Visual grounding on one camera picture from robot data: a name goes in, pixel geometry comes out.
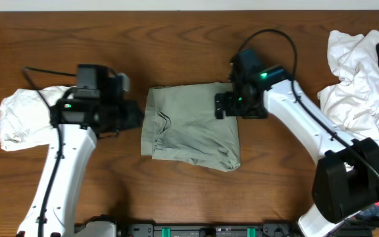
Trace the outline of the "khaki green shorts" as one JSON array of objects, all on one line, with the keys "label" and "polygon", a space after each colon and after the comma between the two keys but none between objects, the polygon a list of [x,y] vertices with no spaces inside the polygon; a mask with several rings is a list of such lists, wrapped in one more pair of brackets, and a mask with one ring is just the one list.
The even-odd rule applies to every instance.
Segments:
[{"label": "khaki green shorts", "polygon": [[150,88],[141,132],[141,154],[223,172],[238,169],[240,143],[234,117],[215,117],[215,95],[229,83]]}]

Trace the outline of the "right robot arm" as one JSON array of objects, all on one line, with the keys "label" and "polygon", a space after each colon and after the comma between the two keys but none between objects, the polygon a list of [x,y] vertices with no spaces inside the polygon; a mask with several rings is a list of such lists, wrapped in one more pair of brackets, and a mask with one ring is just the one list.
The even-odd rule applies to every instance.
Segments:
[{"label": "right robot arm", "polygon": [[215,96],[215,117],[277,117],[316,165],[313,206],[299,218],[302,236],[333,236],[360,211],[379,202],[379,145],[342,130],[303,93],[282,66],[266,68],[254,50],[231,61],[233,90]]}]

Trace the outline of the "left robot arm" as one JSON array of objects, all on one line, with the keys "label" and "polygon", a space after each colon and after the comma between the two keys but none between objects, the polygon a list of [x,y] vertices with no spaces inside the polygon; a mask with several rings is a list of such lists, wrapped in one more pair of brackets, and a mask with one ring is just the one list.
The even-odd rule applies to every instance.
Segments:
[{"label": "left robot arm", "polygon": [[126,98],[129,77],[103,65],[80,64],[76,85],[48,106],[52,127],[47,158],[34,200],[16,235],[119,236],[106,215],[76,224],[76,208],[86,167],[101,134],[138,128],[144,113]]}]

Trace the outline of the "folded white cloth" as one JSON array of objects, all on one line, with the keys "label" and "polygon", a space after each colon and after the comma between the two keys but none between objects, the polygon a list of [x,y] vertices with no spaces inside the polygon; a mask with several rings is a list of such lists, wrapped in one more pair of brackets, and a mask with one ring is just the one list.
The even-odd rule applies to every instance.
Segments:
[{"label": "folded white cloth", "polygon": [[0,104],[0,144],[4,151],[18,151],[47,145],[53,137],[48,106],[67,91],[51,86],[39,92],[18,89]]}]

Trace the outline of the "crumpled white shirt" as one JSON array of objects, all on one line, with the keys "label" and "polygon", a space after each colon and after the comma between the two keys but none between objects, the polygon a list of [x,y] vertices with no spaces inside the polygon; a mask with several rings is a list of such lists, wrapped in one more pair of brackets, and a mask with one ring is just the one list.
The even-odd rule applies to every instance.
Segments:
[{"label": "crumpled white shirt", "polygon": [[320,110],[339,128],[379,144],[379,31],[367,35],[332,30],[327,60],[339,83],[317,93]]}]

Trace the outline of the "black mounting rail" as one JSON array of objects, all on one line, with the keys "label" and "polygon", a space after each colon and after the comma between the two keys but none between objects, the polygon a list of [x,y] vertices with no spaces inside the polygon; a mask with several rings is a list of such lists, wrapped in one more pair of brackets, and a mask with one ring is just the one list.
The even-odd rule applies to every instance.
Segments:
[{"label": "black mounting rail", "polygon": [[160,225],[155,223],[120,224],[101,215],[74,225],[75,236],[112,237],[296,237],[301,232],[292,224],[277,222],[260,225]]}]

